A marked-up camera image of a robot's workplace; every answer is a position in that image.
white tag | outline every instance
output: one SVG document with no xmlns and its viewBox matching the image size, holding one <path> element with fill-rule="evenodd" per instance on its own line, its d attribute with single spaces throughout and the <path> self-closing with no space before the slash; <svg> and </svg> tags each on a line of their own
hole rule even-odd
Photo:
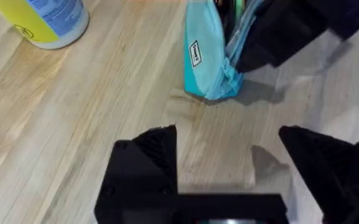
<svg viewBox="0 0 359 224">
<path fill-rule="evenodd" d="M 193 68 L 199 65 L 202 62 L 202 54 L 200 48 L 198 47 L 198 41 L 196 40 L 190 47 L 190 58 L 192 59 Z"/>
</svg>

plastic bottle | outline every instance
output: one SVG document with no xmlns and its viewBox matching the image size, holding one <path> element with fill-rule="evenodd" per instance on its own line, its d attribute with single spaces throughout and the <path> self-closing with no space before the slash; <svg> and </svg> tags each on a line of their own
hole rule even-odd
<svg viewBox="0 0 359 224">
<path fill-rule="evenodd" d="M 0 0 L 1 14 L 43 49 L 57 49 L 77 40 L 89 22 L 82 0 Z"/>
</svg>

wooden table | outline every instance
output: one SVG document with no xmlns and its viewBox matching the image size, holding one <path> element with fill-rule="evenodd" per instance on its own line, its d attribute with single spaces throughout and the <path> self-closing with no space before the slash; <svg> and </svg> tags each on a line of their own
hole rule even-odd
<svg viewBox="0 0 359 224">
<path fill-rule="evenodd" d="M 183 91 L 184 1 L 85 4 L 88 30 L 60 50 L 34 47 L 0 15 L 0 223 L 95 223 L 115 140 L 168 124 L 181 192 L 278 191 L 294 223 L 320 223 L 277 131 L 359 141 L 359 33 L 329 68 L 338 41 L 326 33 L 213 104 Z"/>
</svg>

bottle label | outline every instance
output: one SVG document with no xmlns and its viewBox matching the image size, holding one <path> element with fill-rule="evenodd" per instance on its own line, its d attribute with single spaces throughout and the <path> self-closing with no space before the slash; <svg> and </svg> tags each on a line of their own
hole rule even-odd
<svg viewBox="0 0 359 224">
<path fill-rule="evenodd" d="M 83 15 L 81 0 L 26 0 L 59 36 L 70 32 Z"/>
<path fill-rule="evenodd" d="M 55 42 L 84 15 L 82 0 L 0 0 L 1 14 L 34 42 Z"/>
</svg>

pencil case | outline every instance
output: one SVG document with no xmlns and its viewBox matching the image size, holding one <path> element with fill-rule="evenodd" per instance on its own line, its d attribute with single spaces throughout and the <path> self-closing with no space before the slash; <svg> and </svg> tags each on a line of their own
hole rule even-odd
<svg viewBox="0 0 359 224">
<path fill-rule="evenodd" d="M 185 22 L 185 91 L 208 100 L 236 96 L 244 73 L 235 69 L 254 11 L 263 0 L 250 0 L 225 44 L 223 24 L 213 0 L 187 3 Z"/>
</svg>

